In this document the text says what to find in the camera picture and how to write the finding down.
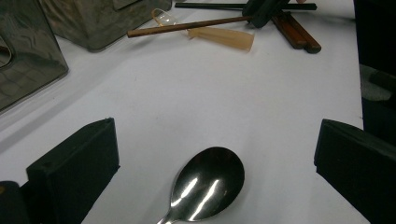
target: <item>spoon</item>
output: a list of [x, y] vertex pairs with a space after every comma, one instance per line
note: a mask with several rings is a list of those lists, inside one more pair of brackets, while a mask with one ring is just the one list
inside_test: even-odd
[[198, 153], [178, 175], [169, 211], [157, 224], [213, 217], [233, 202], [244, 180], [244, 166], [230, 149], [210, 147]]
[[[159, 8], [154, 8], [151, 11], [151, 16], [159, 26], [177, 24], [177, 19], [175, 17]], [[200, 27], [188, 29], [187, 31], [188, 36], [191, 38], [201, 37], [203, 39], [211, 40], [228, 47], [247, 51], [250, 51], [254, 40], [254, 35], [220, 28]]]

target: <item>metal container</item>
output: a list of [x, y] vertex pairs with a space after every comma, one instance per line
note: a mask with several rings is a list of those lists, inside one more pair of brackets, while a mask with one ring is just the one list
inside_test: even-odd
[[89, 51], [109, 44], [151, 20], [154, 8], [172, 0], [39, 0], [53, 32]]
[[0, 51], [0, 111], [68, 71], [36, 0], [0, 1]]

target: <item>white table surface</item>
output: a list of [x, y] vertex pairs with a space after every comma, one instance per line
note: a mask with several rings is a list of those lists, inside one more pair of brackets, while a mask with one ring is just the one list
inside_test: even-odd
[[[248, 53], [181, 33], [124, 37], [96, 53], [58, 38], [68, 75], [0, 115], [0, 180], [24, 184], [29, 164], [111, 117], [120, 169], [85, 224], [157, 223], [177, 172], [214, 146], [239, 155], [246, 182], [229, 208], [202, 223], [368, 223], [313, 163], [323, 119], [362, 128], [353, 1], [315, 3], [317, 11], [293, 15], [319, 54], [292, 49], [271, 22], [260, 30], [218, 26], [254, 33]], [[184, 22], [240, 15], [170, 13]]]

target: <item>chopsticks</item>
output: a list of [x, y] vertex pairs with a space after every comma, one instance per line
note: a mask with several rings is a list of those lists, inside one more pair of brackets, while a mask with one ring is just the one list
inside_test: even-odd
[[234, 17], [234, 18], [220, 19], [213, 21], [195, 21], [195, 22], [154, 27], [148, 29], [130, 30], [127, 32], [127, 35], [129, 38], [138, 37], [142, 35], [156, 35], [156, 34], [162, 34], [162, 33], [168, 33], [168, 32], [180, 31], [180, 30], [188, 30], [193, 28], [219, 25], [219, 24], [231, 23], [237, 21], [248, 21], [251, 20], [251, 18], [252, 18], [251, 16], [245, 16], [245, 17]]
[[272, 17], [272, 21], [294, 49], [305, 49], [308, 53], [321, 51], [321, 45], [291, 16], [290, 12], [280, 12]]
[[[223, 3], [175, 3], [175, 7], [181, 8], [201, 8], [201, 9], [225, 9], [242, 10], [246, 4], [223, 4]], [[315, 3], [286, 4], [282, 7], [285, 10], [317, 10]]]

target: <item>spoon bowl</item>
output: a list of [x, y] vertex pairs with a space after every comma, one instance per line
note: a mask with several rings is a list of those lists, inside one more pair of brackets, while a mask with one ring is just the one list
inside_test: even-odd
[[233, 202], [244, 181], [245, 170], [238, 156], [225, 147], [210, 147], [179, 173], [169, 211], [158, 224], [213, 217]]

